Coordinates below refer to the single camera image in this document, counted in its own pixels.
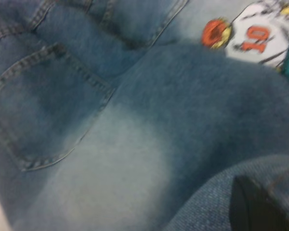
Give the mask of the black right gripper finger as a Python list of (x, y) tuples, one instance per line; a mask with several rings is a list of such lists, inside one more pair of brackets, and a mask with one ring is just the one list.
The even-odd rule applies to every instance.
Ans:
[(289, 231), (289, 218), (258, 182), (236, 176), (231, 190), (231, 230)]

